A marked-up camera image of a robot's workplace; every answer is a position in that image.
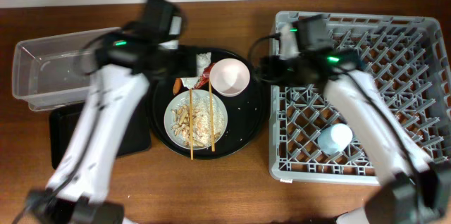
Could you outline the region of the pink bowl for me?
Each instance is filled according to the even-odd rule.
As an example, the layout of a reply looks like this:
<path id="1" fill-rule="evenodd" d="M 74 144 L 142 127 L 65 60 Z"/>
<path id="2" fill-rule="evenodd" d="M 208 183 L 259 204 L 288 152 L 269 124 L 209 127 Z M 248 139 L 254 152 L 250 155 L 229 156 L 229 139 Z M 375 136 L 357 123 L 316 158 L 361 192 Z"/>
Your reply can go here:
<path id="1" fill-rule="evenodd" d="M 209 79 L 211 86 L 219 94 L 236 97 L 249 85 L 250 71 L 242 61 L 225 58 L 214 64 Z"/>

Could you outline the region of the light blue cup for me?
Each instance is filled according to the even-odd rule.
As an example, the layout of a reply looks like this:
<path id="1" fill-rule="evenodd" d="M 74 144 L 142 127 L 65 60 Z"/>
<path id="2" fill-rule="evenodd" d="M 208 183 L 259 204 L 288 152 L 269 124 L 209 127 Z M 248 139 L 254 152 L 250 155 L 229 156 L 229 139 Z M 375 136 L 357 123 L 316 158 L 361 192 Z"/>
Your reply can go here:
<path id="1" fill-rule="evenodd" d="M 353 132 L 343 123 L 334 124 L 322 130 L 318 136 L 319 149 L 328 155 L 343 151 L 351 143 Z"/>

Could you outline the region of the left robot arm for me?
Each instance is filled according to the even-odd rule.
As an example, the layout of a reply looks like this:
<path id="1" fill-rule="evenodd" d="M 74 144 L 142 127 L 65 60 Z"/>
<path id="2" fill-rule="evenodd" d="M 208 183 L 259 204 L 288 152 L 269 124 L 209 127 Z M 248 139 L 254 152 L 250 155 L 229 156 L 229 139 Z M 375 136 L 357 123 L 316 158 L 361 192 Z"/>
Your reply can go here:
<path id="1" fill-rule="evenodd" d="M 15 222 L 127 222 L 123 205 L 107 200 L 113 165 L 151 81 L 197 74 L 196 57 L 178 48 L 186 20 L 177 4 L 147 0 L 137 20 L 79 50 L 75 67 L 91 79 L 82 113 L 54 174 L 28 193 Z"/>

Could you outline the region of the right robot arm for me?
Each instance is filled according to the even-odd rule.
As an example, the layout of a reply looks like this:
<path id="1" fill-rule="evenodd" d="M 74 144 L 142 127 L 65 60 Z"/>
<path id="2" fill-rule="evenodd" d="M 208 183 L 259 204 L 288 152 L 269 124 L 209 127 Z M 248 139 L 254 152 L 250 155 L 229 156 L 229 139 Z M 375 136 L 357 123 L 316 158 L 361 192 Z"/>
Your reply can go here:
<path id="1" fill-rule="evenodd" d="M 363 207 L 332 223 L 430 223 L 443 218 L 450 199 L 450 164 L 434 163 L 406 133 L 357 52 L 333 46 L 322 15 L 287 23 L 268 38 L 280 42 L 280 52 L 260 60 L 257 79 L 284 87 L 318 87 L 356 134 L 381 185 Z"/>

